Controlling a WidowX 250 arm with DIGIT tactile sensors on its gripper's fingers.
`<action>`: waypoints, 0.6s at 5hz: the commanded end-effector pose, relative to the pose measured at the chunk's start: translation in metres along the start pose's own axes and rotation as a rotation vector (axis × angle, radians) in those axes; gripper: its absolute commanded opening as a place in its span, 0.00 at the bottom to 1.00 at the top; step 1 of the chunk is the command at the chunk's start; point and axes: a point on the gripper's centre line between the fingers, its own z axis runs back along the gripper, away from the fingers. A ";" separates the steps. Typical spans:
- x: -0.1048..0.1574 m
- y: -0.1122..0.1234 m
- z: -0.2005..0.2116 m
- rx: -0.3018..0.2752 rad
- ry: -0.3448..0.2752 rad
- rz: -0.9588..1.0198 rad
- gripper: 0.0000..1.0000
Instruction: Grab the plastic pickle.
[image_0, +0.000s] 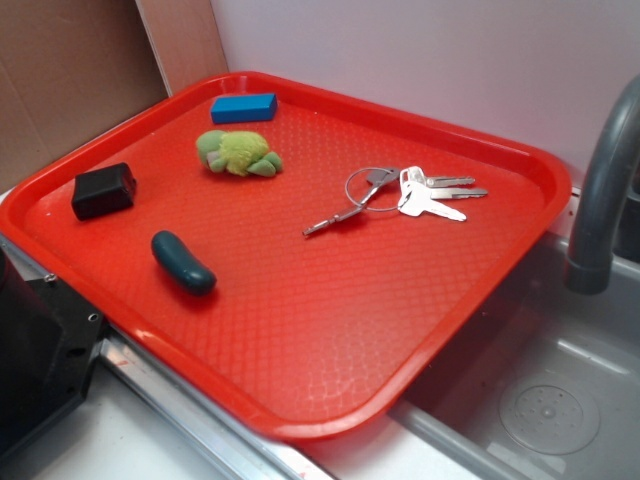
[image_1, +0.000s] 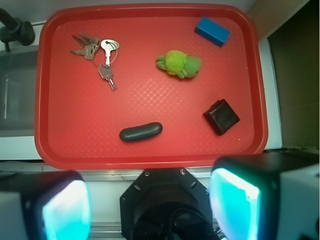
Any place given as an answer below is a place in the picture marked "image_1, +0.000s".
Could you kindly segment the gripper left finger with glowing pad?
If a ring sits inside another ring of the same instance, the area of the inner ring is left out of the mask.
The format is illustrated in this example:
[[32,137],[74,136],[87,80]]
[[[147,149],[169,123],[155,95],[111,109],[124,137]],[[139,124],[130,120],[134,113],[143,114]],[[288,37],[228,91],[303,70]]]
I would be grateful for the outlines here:
[[76,171],[0,178],[2,240],[86,240],[91,223],[90,188]]

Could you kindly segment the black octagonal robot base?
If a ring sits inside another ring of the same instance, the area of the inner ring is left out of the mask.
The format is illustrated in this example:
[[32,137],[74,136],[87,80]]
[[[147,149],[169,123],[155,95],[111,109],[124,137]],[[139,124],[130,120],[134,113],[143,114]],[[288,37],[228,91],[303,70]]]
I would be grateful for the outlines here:
[[145,169],[119,198],[127,240],[217,240],[207,188],[184,168]]

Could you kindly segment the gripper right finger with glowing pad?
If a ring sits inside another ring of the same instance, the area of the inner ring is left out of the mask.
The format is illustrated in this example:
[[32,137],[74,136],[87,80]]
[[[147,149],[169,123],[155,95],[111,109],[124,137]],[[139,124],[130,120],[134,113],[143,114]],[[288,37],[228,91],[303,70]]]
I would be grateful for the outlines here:
[[218,158],[210,174],[212,214],[228,240],[317,240],[320,157],[270,151]]

